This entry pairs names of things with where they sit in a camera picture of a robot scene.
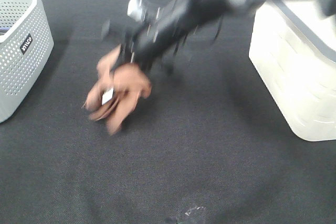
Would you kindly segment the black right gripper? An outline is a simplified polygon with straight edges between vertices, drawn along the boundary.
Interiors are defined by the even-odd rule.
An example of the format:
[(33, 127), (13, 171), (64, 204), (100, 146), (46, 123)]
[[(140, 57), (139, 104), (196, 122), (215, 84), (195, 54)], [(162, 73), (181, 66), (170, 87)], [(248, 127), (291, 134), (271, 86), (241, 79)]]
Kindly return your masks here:
[(171, 1), (164, 7), (129, 1), (127, 15), (139, 26), (125, 34), (117, 66), (137, 63), (142, 69), (150, 68), (157, 57), (199, 26), (199, 11), (196, 1)]

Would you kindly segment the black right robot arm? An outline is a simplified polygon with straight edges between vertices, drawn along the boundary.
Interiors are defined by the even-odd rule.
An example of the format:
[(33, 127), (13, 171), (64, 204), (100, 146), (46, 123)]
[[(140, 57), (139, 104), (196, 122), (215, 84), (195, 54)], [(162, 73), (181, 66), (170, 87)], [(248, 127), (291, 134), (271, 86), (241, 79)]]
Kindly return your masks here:
[[(171, 0), (152, 6), (145, 0), (129, 0), (127, 15), (139, 23), (127, 31), (117, 57), (117, 66), (137, 63), (150, 69), (156, 58), (177, 46), (196, 28), (225, 15), (247, 14), (268, 0)], [(335, 0), (317, 0), (325, 16), (335, 14)]]

